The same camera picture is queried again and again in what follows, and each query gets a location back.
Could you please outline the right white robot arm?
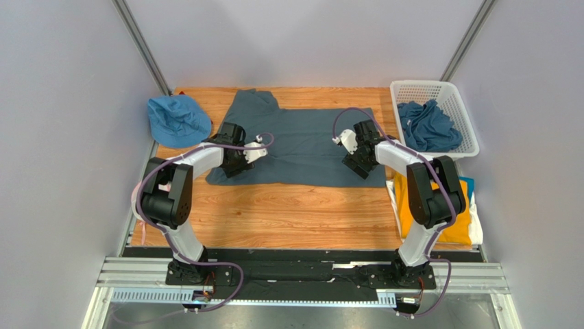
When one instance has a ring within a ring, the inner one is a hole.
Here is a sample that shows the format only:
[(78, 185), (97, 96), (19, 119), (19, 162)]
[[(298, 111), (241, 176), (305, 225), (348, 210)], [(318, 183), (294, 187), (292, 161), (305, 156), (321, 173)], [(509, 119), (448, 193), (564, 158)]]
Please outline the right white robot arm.
[(361, 121), (333, 137), (346, 149), (342, 163), (361, 178), (379, 165), (403, 175), (413, 223), (389, 266), (394, 284), (408, 287), (430, 270), (430, 252), (441, 232), (466, 209), (465, 193), (453, 159), (427, 158), (381, 133), (375, 121)]

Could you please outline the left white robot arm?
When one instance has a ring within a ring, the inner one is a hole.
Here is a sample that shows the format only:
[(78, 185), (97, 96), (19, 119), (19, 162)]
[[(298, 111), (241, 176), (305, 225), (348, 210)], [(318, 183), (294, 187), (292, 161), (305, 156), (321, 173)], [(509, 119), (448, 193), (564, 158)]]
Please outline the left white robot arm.
[(246, 141), (244, 128), (224, 123), (219, 131), (195, 149), (175, 158), (151, 158), (143, 179), (131, 196), (134, 216), (159, 230), (173, 259), (167, 284), (203, 284), (213, 276), (208, 252), (188, 222), (193, 201), (193, 182), (201, 174), (219, 168), (233, 177), (254, 168), (267, 155), (262, 135)]

